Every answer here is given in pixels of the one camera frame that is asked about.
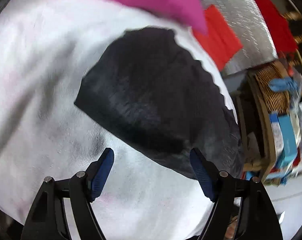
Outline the black quilted jacket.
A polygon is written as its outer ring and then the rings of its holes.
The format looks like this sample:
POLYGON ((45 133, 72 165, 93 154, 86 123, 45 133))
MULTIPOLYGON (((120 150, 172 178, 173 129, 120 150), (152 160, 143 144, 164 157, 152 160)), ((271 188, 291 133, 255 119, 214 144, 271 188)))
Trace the black quilted jacket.
POLYGON ((174 31, 126 31, 83 77, 75 105, 152 161, 194 178, 190 150, 234 177, 243 148, 233 111, 212 75, 174 31))

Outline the white patterned tissue pack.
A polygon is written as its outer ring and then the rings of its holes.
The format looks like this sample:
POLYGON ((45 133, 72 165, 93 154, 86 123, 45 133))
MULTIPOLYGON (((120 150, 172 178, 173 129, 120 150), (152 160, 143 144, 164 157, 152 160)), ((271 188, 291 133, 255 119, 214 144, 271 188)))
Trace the white patterned tissue pack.
POLYGON ((275 154, 278 157, 284 149, 284 139, 282 136, 282 131, 278 120, 278 116, 275 112, 269 115, 269 120, 271 122, 271 127, 272 127, 275 154))

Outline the light blue cardboard box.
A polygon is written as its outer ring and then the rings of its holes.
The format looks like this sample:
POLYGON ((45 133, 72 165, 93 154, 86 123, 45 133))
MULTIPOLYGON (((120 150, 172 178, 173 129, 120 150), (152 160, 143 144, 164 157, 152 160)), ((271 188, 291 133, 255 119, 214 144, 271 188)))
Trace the light blue cardboard box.
POLYGON ((297 145, 295 142, 294 131, 289 115, 278 117, 280 129, 284 141, 284 148, 279 155, 276 163, 276 168, 284 168, 290 165, 297 156, 297 145))

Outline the wooden side table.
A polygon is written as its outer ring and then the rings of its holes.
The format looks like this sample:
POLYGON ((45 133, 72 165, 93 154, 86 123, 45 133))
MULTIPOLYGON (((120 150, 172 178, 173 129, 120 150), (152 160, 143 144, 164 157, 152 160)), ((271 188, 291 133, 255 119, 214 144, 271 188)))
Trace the wooden side table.
POLYGON ((302 161, 299 155, 302 134, 302 113, 299 108, 302 77, 295 69, 289 69, 284 62, 280 62, 286 68, 288 77, 291 77, 299 87, 298 91, 289 92, 288 113, 297 145, 297 156, 290 165, 284 168, 276 168, 278 157, 275 154, 272 127, 269 120, 270 113, 267 112, 257 82, 250 74, 252 70, 260 68, 260 66, 223 78, 235 101, 239 118, 245 156, 244 172, 253 172, 262 181, 277 184, 283 184, 287 177, 298 169, 298 165, 302 161))

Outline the wicker basket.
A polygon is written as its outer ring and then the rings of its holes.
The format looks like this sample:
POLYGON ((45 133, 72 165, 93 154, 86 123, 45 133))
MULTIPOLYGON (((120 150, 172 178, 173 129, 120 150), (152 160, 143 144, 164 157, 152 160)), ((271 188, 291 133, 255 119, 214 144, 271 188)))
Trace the wicker basket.
POLYGON ((269 87, 270 81, 288 77, 284 65, 280 61, 274 61, 252 70, 250 74, 258 84, 267 112, 276 112, 278 115, 288 114, 290 106, 289 92, 287 90, 274 92, 269 87))

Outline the blue cloth in basket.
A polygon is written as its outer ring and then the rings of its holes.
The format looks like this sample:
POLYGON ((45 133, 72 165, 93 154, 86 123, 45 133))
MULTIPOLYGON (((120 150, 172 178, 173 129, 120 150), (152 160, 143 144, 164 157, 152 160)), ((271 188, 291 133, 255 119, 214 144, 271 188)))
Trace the blue cloth in basket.
POLYGON ((283 79, 272 79, 271 81, 269 81, 268 87, 273 92, 294 92, 298 91, 299 89, 298 84, 291 77, 286 77, 283 79))

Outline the red blanket behind panel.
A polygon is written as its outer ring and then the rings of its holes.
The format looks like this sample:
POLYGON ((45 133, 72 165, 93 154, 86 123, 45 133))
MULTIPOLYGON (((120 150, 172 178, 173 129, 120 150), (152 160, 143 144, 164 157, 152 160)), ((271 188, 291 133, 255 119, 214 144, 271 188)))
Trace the red blanket behind panel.
POLYGON ((294 40, 286 19, 271 0, 254 0, 265 20, 277 53, 294 54, 298 45, 294 40))

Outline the white embossed bed cover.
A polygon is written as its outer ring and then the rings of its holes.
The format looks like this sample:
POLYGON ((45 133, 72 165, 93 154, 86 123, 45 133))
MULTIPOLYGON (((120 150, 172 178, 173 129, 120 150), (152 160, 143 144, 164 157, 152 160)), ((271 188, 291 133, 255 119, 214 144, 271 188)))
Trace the white embossed bed cover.
POLYGON ((84 74, 127 29, 173 29, 178 45, 222 77, 190 31, 108 0, 11 0, 0 14, 0 210, 24 223, 45 176, 65 179, 112 148, 92 208, 107 239, 187 239, 212 209, 197 181, 158 165, 96 124, 74 100, 84 74))

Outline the red pillow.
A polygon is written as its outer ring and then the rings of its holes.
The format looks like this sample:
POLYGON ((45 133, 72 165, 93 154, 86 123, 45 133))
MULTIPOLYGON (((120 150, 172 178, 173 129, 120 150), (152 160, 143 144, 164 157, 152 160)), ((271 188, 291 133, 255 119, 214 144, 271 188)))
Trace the red pillow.
POLYGON ((220 11, 212 4, 204 11, 207 33, 192 28, 192 34, 221 72, 243 45, 220 11))

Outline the silver foil insulation panel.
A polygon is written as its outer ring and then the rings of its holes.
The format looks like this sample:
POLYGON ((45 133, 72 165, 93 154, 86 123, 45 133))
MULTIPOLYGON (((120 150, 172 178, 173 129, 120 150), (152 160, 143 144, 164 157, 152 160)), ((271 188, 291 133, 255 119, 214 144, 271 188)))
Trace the silver foil insulation panel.
POLYGON ((243 45, 222 70, 223 76, 233 75, 278 58, 267 24, 254 0, 200 1, 205 9, 209 5, 215 5, 243 45))

